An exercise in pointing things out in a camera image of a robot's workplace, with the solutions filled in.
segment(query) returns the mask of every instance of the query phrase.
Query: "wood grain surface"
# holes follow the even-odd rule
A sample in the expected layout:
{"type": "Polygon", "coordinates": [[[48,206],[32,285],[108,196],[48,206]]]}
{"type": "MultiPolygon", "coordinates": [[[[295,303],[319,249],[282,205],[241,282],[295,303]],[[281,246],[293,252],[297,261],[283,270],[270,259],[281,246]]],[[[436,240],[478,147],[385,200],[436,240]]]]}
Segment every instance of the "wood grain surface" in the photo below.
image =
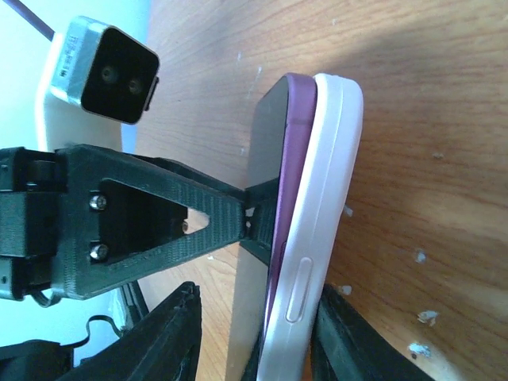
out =
{"type": "MultiPolygon", "coordinates": [[[[405,356],[428,346],[412,361],[435,379],[508,379],[506,0],[153,0],[148,45],[160,85],[137,152],[238,187],[280,76],[355,79],[364,131],[328,281],[405,356]]],[[[151,307],[201,285],[200,380],[225,378],[237,259],[233,245],[141,282],[151,307]]]]}

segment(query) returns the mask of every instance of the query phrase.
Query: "screw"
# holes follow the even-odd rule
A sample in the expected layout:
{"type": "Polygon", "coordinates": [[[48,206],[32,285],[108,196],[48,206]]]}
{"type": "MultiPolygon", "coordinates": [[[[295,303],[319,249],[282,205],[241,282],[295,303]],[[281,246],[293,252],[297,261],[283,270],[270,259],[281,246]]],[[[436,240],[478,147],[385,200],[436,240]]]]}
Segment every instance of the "screw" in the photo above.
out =
{"type": "Polygon", "coordinates": [[[106,196],[96,194],[95,196],[92,196],[89,204],[90,208],[93,210],[104,210],[108,205],[108,200],[106,199],[106,196]]]}
{"type": "Polygon", "coordinates": [[[90,258],[92,260],[105,260],[110,249],[105,244],[98,244],[90,250],[90,258]]]}

